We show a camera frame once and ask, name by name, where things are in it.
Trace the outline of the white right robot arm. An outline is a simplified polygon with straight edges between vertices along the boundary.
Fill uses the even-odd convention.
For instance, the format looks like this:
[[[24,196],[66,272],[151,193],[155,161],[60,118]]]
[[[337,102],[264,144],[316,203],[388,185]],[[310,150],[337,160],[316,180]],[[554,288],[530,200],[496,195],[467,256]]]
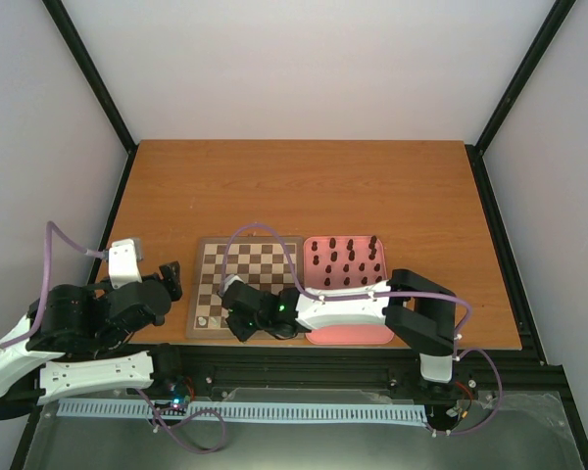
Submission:
[[[452,381],[463,326],[456,321],[456,307],[471,314],[466,301],[407,269],[362,287],[304,289],[296,283],[277,294],[230,275],[220,286],[220,299],[228,312],[226,324],[240,342],[258,331],[290,339],[326,327],[383,326],[418,353],[421,377],[440,384]]]

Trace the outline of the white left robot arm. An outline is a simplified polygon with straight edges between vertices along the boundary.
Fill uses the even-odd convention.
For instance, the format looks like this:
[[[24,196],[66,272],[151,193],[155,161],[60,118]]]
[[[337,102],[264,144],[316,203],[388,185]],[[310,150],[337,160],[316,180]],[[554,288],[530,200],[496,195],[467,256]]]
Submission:
[[[136,332],[163,325],[181,297],[176,261],[121,287],[104,279],[51,289],[0,340],[0,421],[61,398],[112,389],[180,394],[184,370],[178,348],[122,351]]]

